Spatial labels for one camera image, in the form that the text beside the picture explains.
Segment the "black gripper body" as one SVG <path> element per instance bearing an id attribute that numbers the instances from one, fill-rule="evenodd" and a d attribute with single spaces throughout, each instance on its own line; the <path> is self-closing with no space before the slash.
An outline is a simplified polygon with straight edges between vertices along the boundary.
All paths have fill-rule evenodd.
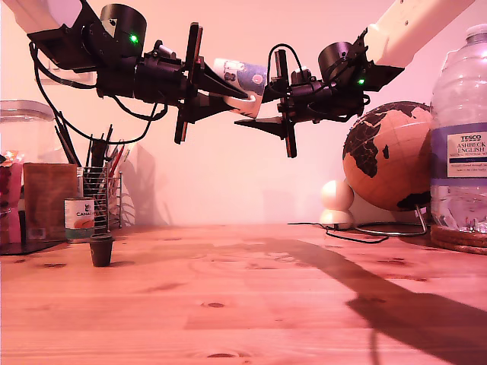
<path id="1" fill-rule="evenodd" d="M 312 111 L 310 105 L 321 97 L 330 96 L 329 89 L 323 83 L 308 81 L 304 84 L 291 85 L 288 76 L 286 51 L 275 51 L 277 76 L 274 78 L 274 88 L 279 94 L 278 132 L 279 137 L 285 141 L 286 153 L 290 158 L 298 154 L 294 126 L 298 122 L 325 119 L 325 112 Z"/>
<path id="2" fill-rule="evenodd" d="M 148 103 L 164 103 L 178 107 L 174 141 L 186 139 L 188 122 L 185 121 L 185 102 L 195 97 L 198 88 L 195 80 L 195 63 L 202 41 L 202 27 L 193 22 L 189 28 L 186 58 L 157 40 L 152 51 L 144 54 L 135 70 L 134 96 Z"/>

